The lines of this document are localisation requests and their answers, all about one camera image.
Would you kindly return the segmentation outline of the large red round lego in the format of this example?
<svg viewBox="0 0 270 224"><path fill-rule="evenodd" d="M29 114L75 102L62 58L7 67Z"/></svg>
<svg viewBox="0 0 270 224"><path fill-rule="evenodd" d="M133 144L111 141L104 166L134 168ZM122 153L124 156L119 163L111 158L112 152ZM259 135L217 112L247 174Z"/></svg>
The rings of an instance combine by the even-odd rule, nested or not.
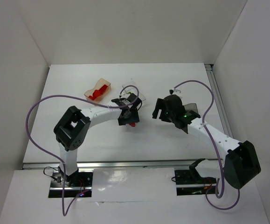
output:
<svg viewBox="0 0 270 224"><path fill-rule="evenodd" d="M99 93L98 90L94 90L93 94L92 94L95 98L98 98L101 96L101 94Z"/></svg>

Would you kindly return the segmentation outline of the red lego plate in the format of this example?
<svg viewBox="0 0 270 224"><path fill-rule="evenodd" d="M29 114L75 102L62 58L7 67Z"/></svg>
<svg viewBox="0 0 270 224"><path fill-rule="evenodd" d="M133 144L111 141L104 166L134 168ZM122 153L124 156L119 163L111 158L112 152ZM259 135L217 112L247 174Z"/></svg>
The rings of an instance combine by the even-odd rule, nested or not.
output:
<svg viewBox="0 0 270 224"><path fill-rule="evenodd" d="M108 89L108 86L104 84L98 91L102 95L107 91L107 89Z"/></svg>

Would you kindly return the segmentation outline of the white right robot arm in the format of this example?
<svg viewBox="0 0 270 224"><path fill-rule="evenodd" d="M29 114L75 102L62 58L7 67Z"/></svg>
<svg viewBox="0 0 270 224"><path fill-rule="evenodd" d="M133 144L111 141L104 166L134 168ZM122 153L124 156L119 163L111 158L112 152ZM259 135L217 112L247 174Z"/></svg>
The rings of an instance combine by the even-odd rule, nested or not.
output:
<svg viewBox="0 0 270 224"><path fill-rule="evenodd" d="M241 189L261 172L251 142L240 142L212 127L195 110L183 105L179 96L173 94L157 99L152 117L173 123L176 128L217 149L222 161L195 161L189 167L194 176L224 179L233 188Z"/></svg>

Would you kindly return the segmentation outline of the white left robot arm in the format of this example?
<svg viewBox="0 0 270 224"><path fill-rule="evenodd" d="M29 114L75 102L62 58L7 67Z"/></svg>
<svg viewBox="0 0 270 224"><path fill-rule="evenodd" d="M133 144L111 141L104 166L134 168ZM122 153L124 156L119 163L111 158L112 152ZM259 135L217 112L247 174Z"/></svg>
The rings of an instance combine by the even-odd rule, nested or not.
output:
<svg viewBox="0 0 270 224"><path fill-rule="evenodd" d="M67 181L78 173L77 150L83 144L90 128L101 123L117 120L120 126L135 126L139 122L138 107L142 100L133 93L111 100L105 107L78 109L71 106L54 127L59 143L61 162L58 171Z"/></svg>

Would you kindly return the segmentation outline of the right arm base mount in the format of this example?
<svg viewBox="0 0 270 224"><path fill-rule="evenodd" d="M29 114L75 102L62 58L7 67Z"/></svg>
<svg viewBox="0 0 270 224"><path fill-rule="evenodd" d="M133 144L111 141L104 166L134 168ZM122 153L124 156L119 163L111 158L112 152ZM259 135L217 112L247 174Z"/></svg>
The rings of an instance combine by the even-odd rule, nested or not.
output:
<svg viewBox="0 0 270 224"><path fill-rule="evenodd" d="M205 195L207 191L208 194L215 194L216 179L201 177L195 169L204 160L198 159L188 169L174 171L171 181L176 184L177 196Z"/></svg>

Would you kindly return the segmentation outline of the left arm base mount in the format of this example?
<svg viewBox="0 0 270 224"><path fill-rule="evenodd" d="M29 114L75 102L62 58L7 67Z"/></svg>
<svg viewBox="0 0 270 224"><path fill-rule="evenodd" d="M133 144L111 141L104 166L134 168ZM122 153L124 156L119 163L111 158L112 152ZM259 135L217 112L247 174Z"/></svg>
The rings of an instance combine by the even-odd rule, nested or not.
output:
<svg viewBox="0 0 270 224"><path fill-rule="evenodd" d="M74 198L77 194L80 198L92 196L92 170L79 170L77 175L65 182L56 168L45 167L43 174L50 178L48 198L61 198L64 186L64 198Z"/></svg>

